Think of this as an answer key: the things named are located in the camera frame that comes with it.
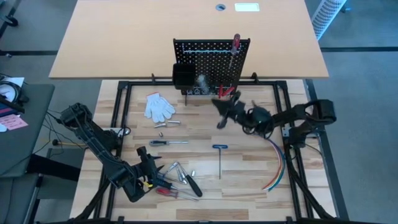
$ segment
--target black tool holder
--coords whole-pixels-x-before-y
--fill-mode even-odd
[[[217,95],[220,85],[224,90],[239,84],[244,61],[249,50],[250,39],[240,40],[237,54],[233,56],[231,40],[176,40],[174,52],[176,64],[173,82],[182,95]],[[204,75],[209,92],[198,84],[198,76]]]

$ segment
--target wooden tabletop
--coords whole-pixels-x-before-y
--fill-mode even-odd
[[[50,78],[171,77],[173,39],[251,39],[242,77],[328,77],[304,0],[80,0]],[[224,11],[216,5],[223,3]]]
[[[307,101],[301,80],[288,80],[287,83],[292,105]],[[110,125],[117,84],[117,80],[102,82],[94,115],[95,122],[101,127]],[[246,108],[250,108],[251,100],[254,100],[271,114],[276,112],[272,87],[239,86],[238,89],[242,92],[241,100],[247,103]],[[175,107],[176,114],[172,119],[181,121],[181,126],[154,129],[152,120],[144,117],[146,95],[154,91],[158,91]],[[162,156],[156,160],[158,166],[168,167],[179,161],[188,172],[196,171],[195,181],[201,187],[203,197],[199,202],[192,202],[164,197],[152,191],[140,201],[131,203],[123,190],[117,190],[112,220],[117,220],[118,216],[125,216],[125,220],[251,221],[285,220],[286,216],[294,217],[287,171],[274,190],[261,190],[278,169],[277,155],[270,143],[259,137],[244,134],[240,125],[231,121],[226,128],[216,129],[220,117],[209,96],[189,96],[187,106],[184,105],[184,101],[184,97],[173,86],[134,86],[127,119],[132,133],[124,138],[122,159],[130,164],[138,163],[136,149],[146,146],[148,153]],[[189,143],[150,147],[149,140],[157,139],[160,131],[163,132],[164,139],[184,139]],[[282,145],[278,129],[274,131],[271,139],[279,146]],[[315,140],[308,139],[307,143],[318,148]],[[211,147],[212,144],[229,146],[221,156],[221,179],[218,176],[218,151]],[[302,149],[302,155],[310,190],[326,211],[335,215],[321,156],[308,147]],[[98,189],[101,169],[101,163],[97,158],[91,151],[86,151],[71,217],[77,216],[94,196]],[[170,176],[177,177],[175,171]],[[189,185],[174,184],[189,190]],[[302,210],[305,211],[300,191],[299,194]],[[105,202],[106,199],[102,217],[106,210]]]

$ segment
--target white work glove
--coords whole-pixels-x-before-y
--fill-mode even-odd
[[[144,113],[146,118],[152,118],[155,123],[164,122],[164,118],[170,119],[174,113],[174,107],[159,93],[147,96],[147,106]]]

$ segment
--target wooden desk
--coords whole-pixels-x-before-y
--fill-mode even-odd
[[[109,127],[116,96],[117,80],[102,82],[95,111],[95,122]],[[292,105],[307,101],[301,80],[289,80],[289,93]],[[240,86],[241,100],[251,107],[251,100],[275,113],[275,99],[270,86]],[[180,120],[177,128],[154,129],[151,119],[144,117],[146,95],[159,91],[176,109],[172,119]],[[278,167],[277,156],[272,146],[265,140],[245,135],[241,127],[229,122],[223,130],[216,129],[220,120],[216,108],[207,96],[190,96],[188,105],[184,97],[172,86],[134,86],[131,93],[127,125],[132,134],[124,139],[122,159],[130,164],[139,162],[136,149],[146,146],[149,153],[162,156],[157,165],[169,166],[180,161],[190,172],[196,170],[196,182],[203,191],[199,202],[174,199],[150,192],[136,203],[127,199],[123,190],[117,190],[114,201],[113,220],[125,216],[125,220],[285,220],[294,217],[292,194],[287,171],[278,187],[271,192],[261,188],[270,181]],[[165,139],[188,139],[189,144],[150,147],[148,141],[157,139],[162,131]],[[282,145],[279,130],[272,135],[278,145]],[[318,147],[314,140],[307,143]],[[228,144],[222,152],[222,178],[218,178],[218,151],[212,144]],[[326,211],[335,215],[323,160],[313,149],[302,149],[305,171],[310,190]],[[73,202],[71,217],[78,215],[98,189],[101,163],[86,151],[80,179]],[[188,185],[177,184],[181,188]]]
[[[80,0],[50,78],[171,77],[173,39],[251,39],[242,77],[328,77],[304,0]],[[223,3],[224,11],[216,5]]]

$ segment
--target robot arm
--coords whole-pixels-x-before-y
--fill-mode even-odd
[[[212,99],[219,114],[223,117],[217,124],[218,129],[224,128],[229,118],[240,124],[244,133],[258,134],[264,138],[269,138],[274,128],[304,120],[300,126],[289,129],[288,138],[289,144],[304,147],[305,137],[308,134],[314,132],[320,126],[336,121],[333,102],[330,100],[315,100],[306,104],[295,105],[290,110],[271,116],[270,112],[254,103],[254,107],[246,112],[244,110],[246,104],[239,101],[240,96],[241,93],[237,91],[228,101]],[[305,111],[309,107],[313,109],[312,114]]]
[[[139,178],[147,178],[148,183],[156,187],[157,168],[145,147],[137,149],[141,158],[139,164],[130,166],[126,161],[114,156],[112,149],[121,147],[121,138],[114,131],[103,131],[92,120],[92,114],[85,105],[75,103],[62,111],[57,122],[64,125],[81,139],[104,166],[104,173],[116,188],[123,188],[131,202],[138,201],[145,195],[144,184]]]

